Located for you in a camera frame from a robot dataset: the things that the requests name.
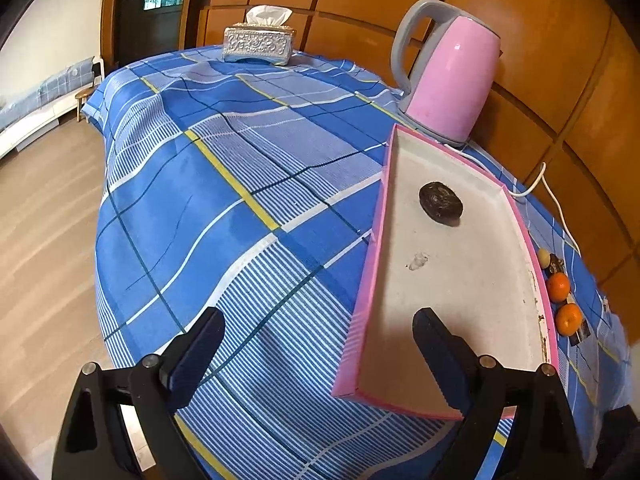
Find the small wooden stool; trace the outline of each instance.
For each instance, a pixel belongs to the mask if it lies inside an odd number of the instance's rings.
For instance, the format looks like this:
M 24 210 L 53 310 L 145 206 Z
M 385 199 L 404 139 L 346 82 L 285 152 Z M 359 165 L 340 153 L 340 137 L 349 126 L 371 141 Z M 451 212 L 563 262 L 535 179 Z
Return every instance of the small wooden stool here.
M 82 118 L 80 117 L 80 108 L 82 108 L 82 105 L 91 96 L 91 94 L 94 93 L 94 91 L 95 91 L 95 86 L 91 86 L 89 88 L 85 88 L 79 91 L 76 94 L 76 100 L 78 101 L 78 122 L 82 120 Z

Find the door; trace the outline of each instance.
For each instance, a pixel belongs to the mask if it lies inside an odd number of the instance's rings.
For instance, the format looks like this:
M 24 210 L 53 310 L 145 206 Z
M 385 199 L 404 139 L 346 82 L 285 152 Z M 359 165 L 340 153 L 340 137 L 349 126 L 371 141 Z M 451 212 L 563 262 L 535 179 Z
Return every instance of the door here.
M 118 65 L 177 50 L 182 3 L 183 0 L 119 0 Z

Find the wooden floor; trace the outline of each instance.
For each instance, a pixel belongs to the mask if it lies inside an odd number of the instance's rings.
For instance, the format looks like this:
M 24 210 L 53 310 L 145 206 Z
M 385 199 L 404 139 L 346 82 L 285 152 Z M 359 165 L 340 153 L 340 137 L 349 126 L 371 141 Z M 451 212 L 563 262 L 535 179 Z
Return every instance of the wooden floor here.
M 111 368 L 98 328 L 98 131 L 75 118 L 0 160 L 0 423 L 41 479 L 82 364 Z

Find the white bed frame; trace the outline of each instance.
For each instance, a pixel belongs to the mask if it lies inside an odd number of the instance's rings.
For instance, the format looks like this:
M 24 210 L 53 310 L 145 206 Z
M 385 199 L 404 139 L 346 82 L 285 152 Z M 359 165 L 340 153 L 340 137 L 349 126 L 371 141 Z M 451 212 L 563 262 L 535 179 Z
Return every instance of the white bed frame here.
M 101 57 L 94 57 L 94 64 L 100 64 L 100 82 L 104 81 L 104 61 Z M 3 158 L 14 148 L 17 151 L 24 149 L 37 138 L 52 130 L 60 122 L 58 118 L 70 112 L 78 105 L 76 94 L 84 88 L 91 87 L 91 84 L 76 88 L 72 92 L 47 103 L 42 108 L 34 110 L 29 115 L 8 126 L 0 132 L 0 158 Z

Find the white wall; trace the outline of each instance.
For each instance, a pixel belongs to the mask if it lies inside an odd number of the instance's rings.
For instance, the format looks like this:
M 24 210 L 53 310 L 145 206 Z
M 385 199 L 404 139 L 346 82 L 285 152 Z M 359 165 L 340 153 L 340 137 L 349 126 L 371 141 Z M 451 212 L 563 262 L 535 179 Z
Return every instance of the white wall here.
M 34 0 L 0 50 L 0 99 L 100 54 L 102 0 Z

